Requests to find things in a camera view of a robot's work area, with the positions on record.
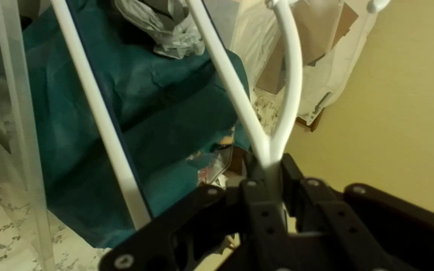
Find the beige wall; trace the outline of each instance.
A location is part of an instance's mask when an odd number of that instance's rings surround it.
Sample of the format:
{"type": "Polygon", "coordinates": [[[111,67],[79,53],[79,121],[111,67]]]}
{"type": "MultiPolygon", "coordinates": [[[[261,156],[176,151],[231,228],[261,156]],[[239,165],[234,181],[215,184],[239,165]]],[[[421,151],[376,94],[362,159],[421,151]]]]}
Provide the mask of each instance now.
{"type": "Polygon", "coordinates": [[[434,0],[391,0],[341,97],[289,150],[335,187],[367,181],[434,209],[434,0]]]}

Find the black plastic part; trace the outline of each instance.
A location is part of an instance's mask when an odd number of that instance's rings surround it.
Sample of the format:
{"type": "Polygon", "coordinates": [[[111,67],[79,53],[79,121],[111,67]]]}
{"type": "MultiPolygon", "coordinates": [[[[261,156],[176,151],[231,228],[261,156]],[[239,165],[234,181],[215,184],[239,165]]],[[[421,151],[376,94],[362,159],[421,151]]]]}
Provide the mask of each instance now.
{"type": "Polygon", "coordinates": [[[415,269],[434,271],[434,213],[364,183],[344,187],[352,206],[385,251],[415,269]]]}
{"type": "Polygon", "coordinates": [[[296,218],[295,236],[265,180],[225,190],[200,186],[100,260],[100,271],[130,254],[127,271],[192,269],[239,233],[240,245],[221,271],[434,271],[434,213],[367,184],[343,193],[305,178],[289,154],[281,159],[281,198],[296,218]]]}

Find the white tube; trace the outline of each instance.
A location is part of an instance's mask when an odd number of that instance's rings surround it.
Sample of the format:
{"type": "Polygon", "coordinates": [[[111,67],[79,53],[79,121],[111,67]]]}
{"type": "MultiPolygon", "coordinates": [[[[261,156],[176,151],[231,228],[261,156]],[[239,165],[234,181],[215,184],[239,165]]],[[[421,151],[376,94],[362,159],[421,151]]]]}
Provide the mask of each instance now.
{"type": "Polygon", "coordinates": [[[269,7],[275,11],[277,22],[283,29],[284,49],[286,49],[286,96],[283,109],[278,117],[277,129],[272,136],[268,136],[243,91],[243,87],[207,17],[201,0],[186,0],[206,47],[216,66],[218,75],[224,82],[227,94],[242,121],[246,135],[249,136],[251,147],[260,163],[266,171],[269,181],[277,181],[275,169],[281,159],[286,141],[289,139],[292,126],[295,123],[298,103],[301,97],[302,81],[302,58],[298,31],[292,16],[287,0],[268,1],[269,7]]]}
{"type": "Polygon", "coordinates": [[[286,93],[283,97],[283,106],[280,111],[278,123],[272,135],[271,148],[275,148],[275,157],[272,162],[278,162],[284,145],[290,136],[302,88],[302,53],[301,41],[295,26],[293,14],[287,0],[278,0],[274,5],[277,22],[281,26],[281,37],[284,40],[286,55],[286,93]]]}
{"type": "Polygon", "coordinates": [[[145,209],[144,200],[141,196],[135,177],[127,163],[124,150],[114,130],[111,117],[100,96],[91,67],[87,61],[85,52],[78,37],[76,26],[69,13],[66,0],[51,0],[51,5],[54,8],[55,17],[64,35],[66,46],[69,49],[72,61],[76,67],[85,99],[90,105],[91,114],[99,129],[99,135],[108,153],[112,171],[115,174],[118,187],[123,193],[132,224],[135,228],[141,228],[144,224],[150,221],[150,215],[145,209]]]}

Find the white plastic bag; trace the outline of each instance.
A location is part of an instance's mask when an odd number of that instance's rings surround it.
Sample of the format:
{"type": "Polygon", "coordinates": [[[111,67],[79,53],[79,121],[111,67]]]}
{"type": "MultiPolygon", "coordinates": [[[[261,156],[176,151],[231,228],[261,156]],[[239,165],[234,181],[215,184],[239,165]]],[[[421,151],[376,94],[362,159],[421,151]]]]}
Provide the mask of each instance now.
{"type": "Polygon", "coordinates": [[[225,47],[237,53],[252,87],[278,37],[278,25],[263,0],[204,0],[225,47]]]}
{"type": "Polygon", "coordinates": [[[203,40],[182,1],[114,0],[114,5],[124,19],[154,40],[156,53],[171,58],[203,53],[203,40]]]}

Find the dark green cloth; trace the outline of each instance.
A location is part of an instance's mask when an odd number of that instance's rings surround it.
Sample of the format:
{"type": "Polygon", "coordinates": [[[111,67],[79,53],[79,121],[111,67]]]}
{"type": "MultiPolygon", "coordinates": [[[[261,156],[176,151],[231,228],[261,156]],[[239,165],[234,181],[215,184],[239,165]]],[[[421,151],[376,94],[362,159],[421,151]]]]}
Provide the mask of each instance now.
{"type": "MultiPolygon", "coordinates": [[[[106,1],[67,0],[100,93],[153,216],[197,184],[197,169],[236,114],[207,55],[154,55],[123,41],[106,1]]],[[[48,207],[87,242],[112,246],[133,230],[81,84],[49,8],[23,31],[48,207]]],[[[243,85],[239,58],[228,52],[243,85]]]]}

